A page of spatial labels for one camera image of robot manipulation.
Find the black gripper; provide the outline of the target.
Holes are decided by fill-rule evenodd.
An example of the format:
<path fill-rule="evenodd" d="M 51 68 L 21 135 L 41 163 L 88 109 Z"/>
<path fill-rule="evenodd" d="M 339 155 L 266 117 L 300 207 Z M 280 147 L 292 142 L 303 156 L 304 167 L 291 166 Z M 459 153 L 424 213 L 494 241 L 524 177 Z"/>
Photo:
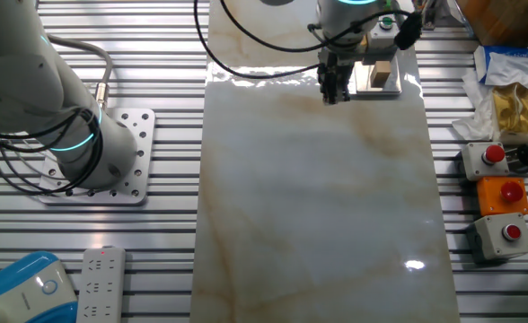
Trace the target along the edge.
<path fill-rule="evenodd" d="M 352 75 L 355 60 L 347 53 L 333 52 L 323 48 L 319 54 L 320 67 L 318 80 L 321 85 L 323 102 L 334 105 L 337 102 L 350 101 L 348 84 Z M 328 75 L 333 74 L 338 84 L 328 82 Z"/>

